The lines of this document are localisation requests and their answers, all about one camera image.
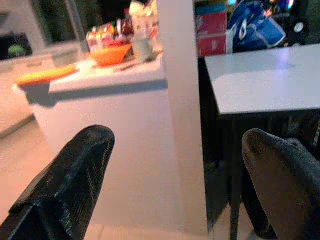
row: white table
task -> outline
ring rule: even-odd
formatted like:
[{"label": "white table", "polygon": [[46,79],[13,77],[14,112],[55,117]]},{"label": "white table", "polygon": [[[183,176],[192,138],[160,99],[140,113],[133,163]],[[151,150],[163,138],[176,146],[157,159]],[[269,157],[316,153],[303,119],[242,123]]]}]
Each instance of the white table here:
[{"label": "white table", "polygon": [[205,59],[218,115],[232,120],[230,239],[237,239],[243,161],[235,120],[320,112],[320,45],[220,55]]}]

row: kitchen cabinet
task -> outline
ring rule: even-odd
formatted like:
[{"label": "kitchen cabinet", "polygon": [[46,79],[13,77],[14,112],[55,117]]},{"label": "kitchen cabinet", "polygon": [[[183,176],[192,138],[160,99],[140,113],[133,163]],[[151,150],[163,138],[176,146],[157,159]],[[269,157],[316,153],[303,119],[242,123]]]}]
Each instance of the kitchen cabinet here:
[{"label": "kitchen cabinet", "polygon": [[13,63],[0,66],[0,138],[3,138],[33,119],[25,95],[15,94],[12,86],[20,74]]},{"label": "kitchen cabinet", "polygon": [[24,94],[12,90],[15,79],[78,61],[78,50],[69,49],[39,56],[15,58],[0,62],[0,137],[3,138],[33,119],[33,111]]}]

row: orange bowl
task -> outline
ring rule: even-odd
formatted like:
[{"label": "orange bowl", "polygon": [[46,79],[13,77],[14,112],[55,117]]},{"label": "orange bowl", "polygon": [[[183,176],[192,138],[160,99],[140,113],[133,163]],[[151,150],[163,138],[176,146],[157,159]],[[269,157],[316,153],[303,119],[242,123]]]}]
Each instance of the orange bowl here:
[{"label": "orange bowl", "polygon": [[99,67],[106,67],[115,64],[121,64],[132,45],[109,47],[99,49],[89,54],[89,57],[96,61]]}]

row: tile floor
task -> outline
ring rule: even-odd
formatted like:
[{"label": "tile floor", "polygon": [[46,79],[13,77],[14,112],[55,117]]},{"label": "tile floor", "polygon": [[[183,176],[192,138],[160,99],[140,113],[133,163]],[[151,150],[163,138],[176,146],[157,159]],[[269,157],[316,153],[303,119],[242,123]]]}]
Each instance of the tile floor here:
[{"label": "tile floor", "polygon": [[[0,140],[0,223],[8,216],[8,210],[30,181],[54,158],[34,120],[12,135]],[[164,232],[157,229],[109,227],[91,223],[86,240],[228,240],[230,207],[226,199],[223,171],[207,169],[206,181],[210,194],[209,218],[213,231],[199,237],[181,232]],[[256,240],[253,227],[244,206],[240,209],[239,240]]]}]

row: countertop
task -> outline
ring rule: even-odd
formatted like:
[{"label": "countertop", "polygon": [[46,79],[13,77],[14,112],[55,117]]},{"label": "countertop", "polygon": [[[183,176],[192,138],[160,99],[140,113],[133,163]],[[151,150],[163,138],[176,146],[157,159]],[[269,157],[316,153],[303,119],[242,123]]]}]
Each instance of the countertop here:
[{"label": "countertop", "polygon": [[[163,54],[160,54],[155,61],[146,62],[124,71],[114,72],[115,69],[131,65],[134,62],[130,61],[115,66],[99,68],[94,67],[96,63],[93,60],[80,61],[77,64],[79,72],[50,82],[48,93],[131,85],[166,79]],[[34,93],[44,85],[46,84],[29,86],[23,89],[15,85],[13,89],[18,92]]]}]

